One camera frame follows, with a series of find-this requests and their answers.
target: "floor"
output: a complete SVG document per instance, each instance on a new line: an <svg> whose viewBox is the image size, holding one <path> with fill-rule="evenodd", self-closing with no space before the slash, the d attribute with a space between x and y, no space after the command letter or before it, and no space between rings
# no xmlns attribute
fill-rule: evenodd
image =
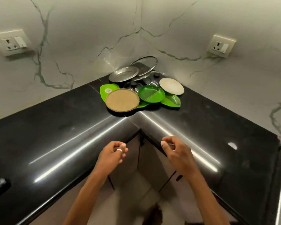
<svg viewBox="0 0 281 225"><path fill-rule="evenodd" d="M88 221L92 224L141 225L148 209L158 202L164 225L184 225L184 220L163 200L150 183L136 171L119 190L101 204Z"/></svg>

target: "tan round board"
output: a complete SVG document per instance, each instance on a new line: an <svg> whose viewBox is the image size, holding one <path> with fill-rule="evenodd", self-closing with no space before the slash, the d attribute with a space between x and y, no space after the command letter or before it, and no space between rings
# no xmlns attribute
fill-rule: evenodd
<svg viewBox="0 0 281 225"><path fill-rule="evenodd" d="M138 107L138 94L129 89L118 89L111 92L105 100L106 106L115 112L127 112Z"/></svg>

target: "countertop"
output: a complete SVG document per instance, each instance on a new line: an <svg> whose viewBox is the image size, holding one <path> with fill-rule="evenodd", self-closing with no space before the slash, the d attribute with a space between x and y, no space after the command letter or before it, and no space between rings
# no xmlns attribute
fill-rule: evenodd
<svg viewBox="0 0 281 225"><path fill-rule="evenodd" d="M227 211L246 224L275 224L275 134L189 88L179 109L151 104L114 113L99 94L105 83L107 76L0 120L0 178L11 182L0 195L0 224L29 224L91 172L109 141L128 142L139 132L161 151L162 137L180 137Z"/></svg>

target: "forearm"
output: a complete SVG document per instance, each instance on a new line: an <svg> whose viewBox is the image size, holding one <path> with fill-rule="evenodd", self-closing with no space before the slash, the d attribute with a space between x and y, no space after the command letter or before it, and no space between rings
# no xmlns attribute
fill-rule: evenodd
<svg viewBox="0 0 281 225"><path fill-rule="evenodd" d="M187 177L205 225L229 225L223 210L198 171Z"/></svg>
<svg viewBox="0 0 281 225"><path fill-rule="evenodd" d="M93 171L81 188L63 225L86 225L106 177Z"/></svg>

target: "person's left hand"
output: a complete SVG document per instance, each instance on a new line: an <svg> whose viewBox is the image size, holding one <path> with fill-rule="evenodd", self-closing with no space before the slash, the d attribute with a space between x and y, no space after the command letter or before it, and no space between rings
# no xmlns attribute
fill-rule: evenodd
<svg viewBox="0 0 281 225"><path fill-rule="evenodd" d="M120 141L112 141L106 145L101 151L97 163L94 167L94 171L107 177L119 163L123 162L126 156L126 144Z"/></svg>

